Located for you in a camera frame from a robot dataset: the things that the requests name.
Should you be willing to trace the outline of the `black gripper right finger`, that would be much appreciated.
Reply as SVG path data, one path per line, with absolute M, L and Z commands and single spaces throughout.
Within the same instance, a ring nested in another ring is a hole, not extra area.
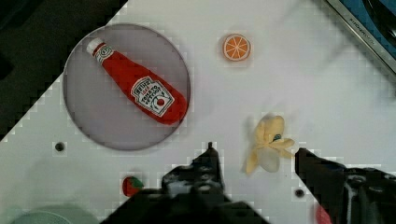
M 295 173 L 332 224 L 396 224 L 396 178 L 375 168 L 347 168 L 306 148 L 295 153 Z

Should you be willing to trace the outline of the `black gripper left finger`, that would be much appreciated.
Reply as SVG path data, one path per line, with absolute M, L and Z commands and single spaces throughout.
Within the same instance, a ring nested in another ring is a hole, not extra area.
M 219 153 L 212 145 L 189 165 L 142 189 L 101 224 L 270 224 L 245 202 L 226 196 Z

